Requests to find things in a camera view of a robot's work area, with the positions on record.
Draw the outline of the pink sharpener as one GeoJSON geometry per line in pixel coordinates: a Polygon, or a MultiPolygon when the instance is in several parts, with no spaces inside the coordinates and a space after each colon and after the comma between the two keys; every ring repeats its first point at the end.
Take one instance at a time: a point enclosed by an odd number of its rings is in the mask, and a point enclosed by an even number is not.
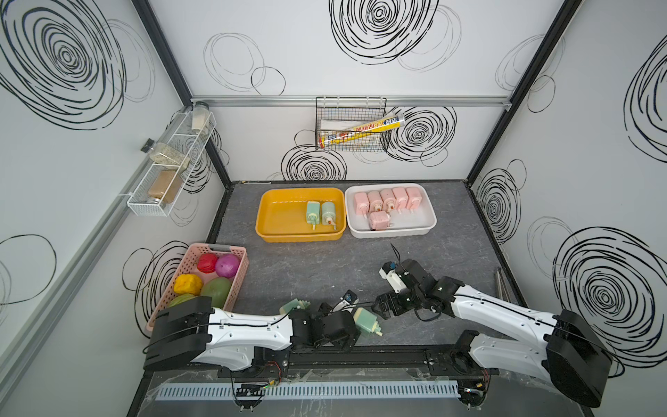
{"type": "Polygon", "coordinates": [[[381,212],[383,208],[383,200],[379,191],[368,192],[369,212],[381,212]]]}
{"type": "Polygon", "coordinates": [[[395,198],[395,209],[401,213],[404,210],[408,203],[408,194],[406,188],[396,187],[392,189],[395,198]]]}
{"type": "Polygon", "coordinates": [[[371,230],[387,230],[392,227],[392,217],[385,211],[375,211],[368,215],[368,223],[371,230]]]}
{"type": "Polygon", "coordinates": [[[370,210],[370,201],[367,193],[357,192],[354,194],[354,209],[357,215],[368,215],[370,210]]]}
{"type": "Polygon", "coordinates": [[[406,207],[410,211],[417,210],[417,208],[420,207],[423,199],[420,189],[417,187],[408,187],[406,188],[406,195],[407,195],[406,207]]]}
{"type": "Polygon", "coordinates": [[[382,189],[380,191],[380,197],[382,199],[382,209],[389,213],[396,209],[396,197],[392,189],[382,189]]]}

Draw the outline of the white plastic tray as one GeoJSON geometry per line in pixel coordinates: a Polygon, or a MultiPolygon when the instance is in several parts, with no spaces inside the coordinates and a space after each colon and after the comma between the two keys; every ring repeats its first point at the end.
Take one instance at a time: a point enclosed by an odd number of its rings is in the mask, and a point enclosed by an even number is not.
{"type": "Polygon", "coordinates": [[[345,191],[345,210],[347,224],[351,234],[359,239],[385,238],[399,236],[421,236],[427,234],[437,224],[434,207],[430,201],[427,191],[416,183],[380,183],[361,186],[352,186],[345,191]],[[399,213],[397,210],[389,212],[392,217],[392,227],[387,230],[371,230],[367,216],[357,215],[354,209],[354,194],[357,192],[382,191],[382,189],[393,189],[396,187],[417,187],[422,194],[422,203],[415,211],[408,208],[399,213]]]}

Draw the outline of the yellow plastic tray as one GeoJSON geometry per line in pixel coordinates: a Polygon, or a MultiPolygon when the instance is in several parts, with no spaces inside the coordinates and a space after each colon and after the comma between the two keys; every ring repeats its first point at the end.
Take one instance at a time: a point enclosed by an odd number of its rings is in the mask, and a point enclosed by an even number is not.
{"type": "Polygon", "coordinates": [[[267,243],[313,243],[337,241],[347,227],[343,192],[335,188],[271,189],[260,200],[255,232],[267,243]],[[333,202],[337,230],[307,223],[307,202],[333,202]]]}

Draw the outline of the green sharpener round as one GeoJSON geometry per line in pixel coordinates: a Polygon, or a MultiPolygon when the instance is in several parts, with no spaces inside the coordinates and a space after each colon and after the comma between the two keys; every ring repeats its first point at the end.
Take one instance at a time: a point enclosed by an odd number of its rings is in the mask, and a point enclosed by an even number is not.
{"type": "Polygon", "coordinates": [[[324,202],[321,205],[321,224],[337,230],[336,206],[333,202],[324,202]]]}

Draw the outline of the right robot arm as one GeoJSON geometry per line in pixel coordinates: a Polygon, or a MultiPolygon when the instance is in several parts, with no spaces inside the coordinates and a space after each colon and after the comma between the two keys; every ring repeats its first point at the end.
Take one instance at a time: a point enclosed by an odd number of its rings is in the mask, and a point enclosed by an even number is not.
{"type": "Polygon", "coordinates": [[[600,406],[613,356],[579,314],[520,307],[455,278],[435,279],[411,259],[386,262],[379,274],[391,287],[373,304],[383,319],[425,310],[431,321],[448,316],[491,328],[503,336],[472,331],[460,337],[462,349],[476,365],[531,376],[549,382],[581,406],[600,406]]]}

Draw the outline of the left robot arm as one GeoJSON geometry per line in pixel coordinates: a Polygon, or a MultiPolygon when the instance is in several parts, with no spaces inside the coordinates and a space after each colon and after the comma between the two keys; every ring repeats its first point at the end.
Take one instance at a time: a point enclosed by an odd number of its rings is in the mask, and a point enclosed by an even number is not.
{"type": "Polygon", "coordinates": [[[292,309],[277,316],[253,316],[215,308],[209,297],[196,297],[157,314],[143,369],[167,371],[203,363],[243,371],[255,351],[311,353],[321,348],[349,352],[361,336],[357,305],[318,311],[292,309]]]}

